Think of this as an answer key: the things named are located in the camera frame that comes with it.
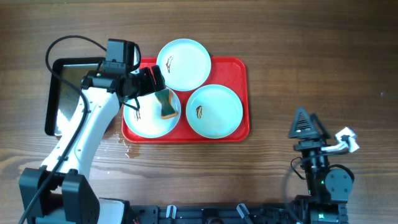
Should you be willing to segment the green and orange sponge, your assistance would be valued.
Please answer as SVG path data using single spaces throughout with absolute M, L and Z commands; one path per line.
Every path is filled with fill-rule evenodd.
M 160 116 L 162 119 L 176 117 L 178 111 L 172 106 L 172 92 L 168 88 L 155 92 L 155 97 L 161 104 Z

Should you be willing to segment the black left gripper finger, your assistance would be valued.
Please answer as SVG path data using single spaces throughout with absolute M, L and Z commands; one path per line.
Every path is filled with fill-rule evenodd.
M 155 65 L 152 67 L 152 73 L 154 77 L 154 82 L 155 82 L 155 89 L 156 90 L 163 90 L 166 88 L 165 86 L 165 80 L 162 75 L 162 72 L 160 70 L 160 67 L 158 65 Z
M 143 93 L 155 92 L 155 81 L 150 68 L 146 67 L 143 69 Z

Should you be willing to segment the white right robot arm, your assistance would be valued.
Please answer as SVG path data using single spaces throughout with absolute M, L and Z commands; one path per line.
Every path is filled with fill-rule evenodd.
M 348 223 L 346 204 L 353 189 L 354 174 L 341 165 L 331 165 L 330 156 L 353 153 L 359 149 L 357 135 L 348 127 L 335 134 L 337 144 L 330 145 L 329 132 L 316 114 L 308 114 L 305 108 L 296 110 L 290 131 L 290 139 L 298 139 L 293 149 L 301 153 L 298 163 L 291 164 L 284 177 L 283 197 L 285 209 L 295 223 Z M 292 172 L 301 167 L 307 182 L 308 195 L 287 199 L 287 184 Z

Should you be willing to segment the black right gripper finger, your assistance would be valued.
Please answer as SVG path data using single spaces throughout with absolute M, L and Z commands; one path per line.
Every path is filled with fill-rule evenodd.
M 319 137 L 320 133 L 307 113 L 307 110 L 303 107 L 297 108 L 289 131 L 289 138 L 315 139 Z
M 326 130 L 326 128 L 324 127 L 324 125 L 322 124 L 322 122 L 319 120 L 318 116 L 315 113 L 312 113 L 310 115 L 310 119 L 312 120 L 312 122 L 314 124 L 316 124 L 318 126 L 319 132 L 320 132 L 320 136 L 323 139 L 330 139 L 330 133 Z

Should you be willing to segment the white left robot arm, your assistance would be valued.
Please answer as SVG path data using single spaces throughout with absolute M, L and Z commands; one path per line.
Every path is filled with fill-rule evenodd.
M 165 89 L 159 66 L 90 71 L 70 127 L 38 169 L 24 169 L 19 188 L 24 223 L 132 223 L 126 200 L 98 198 L 88 178 L 94 155 L 121 105 Z

